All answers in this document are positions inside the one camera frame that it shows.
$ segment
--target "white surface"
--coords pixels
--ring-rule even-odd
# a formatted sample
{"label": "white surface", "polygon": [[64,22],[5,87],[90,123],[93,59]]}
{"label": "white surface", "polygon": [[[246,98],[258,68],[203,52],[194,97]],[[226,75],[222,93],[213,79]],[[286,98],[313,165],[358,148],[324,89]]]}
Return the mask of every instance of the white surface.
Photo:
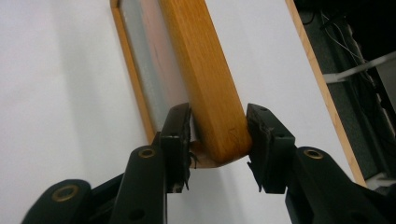
{"label": "white surface", "polygon": [[[286,4],[207,3],[244,107],[270,108],[297,146],[351,176]],[[3,2],[0,30],[0,223],[18,223],[54,183],[123,172],[146,137],[107,0]],[[191,171],[191,190],[168,196],[169,223],[290,222],[246,161]]]}

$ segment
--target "floor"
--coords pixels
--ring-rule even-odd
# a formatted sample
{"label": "floor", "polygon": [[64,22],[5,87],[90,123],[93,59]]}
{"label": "floor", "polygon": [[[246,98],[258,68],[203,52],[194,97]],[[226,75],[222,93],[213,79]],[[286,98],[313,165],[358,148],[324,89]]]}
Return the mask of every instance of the floor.
{"label": "floor", "polygon": [[[330,13],[300,10],[300,16],[323,74],[364,63],[345,20],[321,30]],[[377,103],[375,82],[365,73],[328,87],[363,177],[369,179],[378,173],[395,177],[394,137],[388,138],[390,130]]]}

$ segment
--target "white tabletop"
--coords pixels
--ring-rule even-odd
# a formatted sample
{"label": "white tabletop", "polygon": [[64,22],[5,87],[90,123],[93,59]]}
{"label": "white tabletop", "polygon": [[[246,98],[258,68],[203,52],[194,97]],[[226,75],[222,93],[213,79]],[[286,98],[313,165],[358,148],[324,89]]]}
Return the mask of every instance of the white tabletop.
{"label": "white tabletop", "polygon": [[[270,108],[352,176],[285,2],[206,2],[243,106]],[[96,187],[147,142],[107,0],[5,2],[0,30],[0,223],[18,223],[52,184]],[[192,170],[169,223],[289,223],[247,160]]]}

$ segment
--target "wooden edge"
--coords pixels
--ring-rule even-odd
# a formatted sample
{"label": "wooden edge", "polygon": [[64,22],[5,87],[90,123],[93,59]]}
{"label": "wooden edge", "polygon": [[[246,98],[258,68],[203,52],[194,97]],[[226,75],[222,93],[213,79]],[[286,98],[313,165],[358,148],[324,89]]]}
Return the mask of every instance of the wooden edge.
{"label": "wooden edge", "polygon": [[154,129],[151,118],[149,117],[149,108],[143,94],[138,73],[136,71],[134,55],[131,51],[131,44],[129,43],[128,36],[125,31],[124,22],[120,14],[119,2],[119,0],[110,0],[111,11],[113,13],[114,22],[116,23],[117,33],[119,34],[122,52],[128,69],[129,77],[131,79],[132,87],[134,89],[134,95],[136,98],[137,106],[139,107],[139,112],[143,121],[143,126],[145,128],[146,137],[148,139],[148,142],[151,143],[157,131]]}
{"label": "wooden edge", "polygon": [[294,1],[286,0],[286,4],[289,8],[290,15],[293,19],[294,25],[296,27],[298,35],[305,49],[306,57],[308,58],[308,61],[311,64],[312,71],[314,72],[323,100],[329,111],[330,117],[332,119],[332,124],[334,125],[334,129],[337,132],[338,139],[340,140],[341,146],[346,155],[346,160],[352,171],[353,177],[355,178],[357,184],[366,187],[367,186],[366,182],[364,181],[363,175],[361,174],[361,168],[359,167],[358,162],[356,161],[355,158],[355,154],[352,151],[352,147],[349,144],[349,140],[347,139],[347,134],[344,130],[340,117],[338,116],[338,112],[337,109],[335,108],[334,102],[332,101],[332,96],[330,95],[323,74],[321,73],[317,61],[317,57],[315,56],[315,53],[312,50],[312,46],[309,42],[308,36],[306,35],[303,23],[301,22],[300,19],[300,15],[297,11],[296,6],[294,5]]}

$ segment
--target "brass ring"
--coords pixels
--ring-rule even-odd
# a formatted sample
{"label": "brass ring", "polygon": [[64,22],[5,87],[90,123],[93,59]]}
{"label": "brass ring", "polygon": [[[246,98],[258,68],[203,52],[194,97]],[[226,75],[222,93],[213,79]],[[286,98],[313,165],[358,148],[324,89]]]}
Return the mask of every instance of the brass ring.
{"label": "brass ring", "polygon": [[56,189],[55,192],[52,194],[52,200],[61,203],[65,202],[69,199],[74,198],[78,193],[78,186],[77,185],[66,185],[59,189]]}
{"label": "brass ring", "polygon": [[306,149],[304,150],[304,154],[305,156],[314,159],[314,160],[321,160],[323,159],[323,154],[321,154],[320,152],[314,150],[314,149]]}
{"label": "brass ring", "polygon": [[155,155],[155,151],[151,148],[145,148],[139,151],[139,157],[141,158],[150,158],[153,157]]}

